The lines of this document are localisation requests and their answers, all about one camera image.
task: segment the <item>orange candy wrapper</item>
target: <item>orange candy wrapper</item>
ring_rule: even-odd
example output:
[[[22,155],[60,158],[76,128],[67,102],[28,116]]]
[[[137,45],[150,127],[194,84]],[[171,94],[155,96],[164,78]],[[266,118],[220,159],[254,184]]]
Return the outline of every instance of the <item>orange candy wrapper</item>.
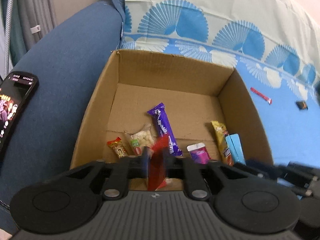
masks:
[[[128,156],[128,153],[122,144],[121,138],[118,137],[113,141],[107,142],[107,144],[113,149],[119,158]]]

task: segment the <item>ribbed plastic surface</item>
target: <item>ribbed plastic surface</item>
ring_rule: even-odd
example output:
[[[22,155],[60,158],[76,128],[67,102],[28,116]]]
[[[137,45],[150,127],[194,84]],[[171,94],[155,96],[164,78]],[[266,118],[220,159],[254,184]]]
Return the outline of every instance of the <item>ribbed plastic surface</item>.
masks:
[[[183,192],[130,191],[107,201],[86,225],[59,235],[20,231],[13,240],[298,240],[292,232],[255,236],[221,222],[208,203],[188,199]]]

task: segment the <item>clear plastic snack bag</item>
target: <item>clear plastic snack bag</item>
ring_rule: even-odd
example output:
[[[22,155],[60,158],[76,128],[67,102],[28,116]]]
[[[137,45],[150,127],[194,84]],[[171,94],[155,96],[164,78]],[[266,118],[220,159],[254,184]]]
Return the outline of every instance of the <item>clear plastic snack bag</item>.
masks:
[[[147,146],[152,148],[155,144],[155,140],[151,134],[151,124],[146,124],[139,132],[130,135],[125,133],[125,136],[135,155],[140,156],[143,151],[143,147]]]

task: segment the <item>cadbury chocolate bar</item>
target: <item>cadbury chocolate bar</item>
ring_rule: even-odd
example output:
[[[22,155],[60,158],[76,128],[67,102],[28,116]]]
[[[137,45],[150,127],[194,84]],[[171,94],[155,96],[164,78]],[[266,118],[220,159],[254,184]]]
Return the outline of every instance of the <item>cadbury chocolate bar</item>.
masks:
[[[168,116],[164,110],[164,104],[160,103],[148,111],[155,120],[159,136],[163,137],[165,134],[169,136],[169,152],[174,156],[181,156],[182,151],[177,145],[177,141],[173,135],[171,126],[169,124]]]

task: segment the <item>blue snack packet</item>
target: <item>blue snack packet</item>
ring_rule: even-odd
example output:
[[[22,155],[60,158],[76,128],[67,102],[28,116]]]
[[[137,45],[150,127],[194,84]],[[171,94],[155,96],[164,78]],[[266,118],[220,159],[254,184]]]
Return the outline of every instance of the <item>blue snack packet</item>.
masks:
[[[226,142],[230,149],[231,156],[234,162],[245,165],[244,155],[240,143],[240,138],[237,133],[226,136]]]

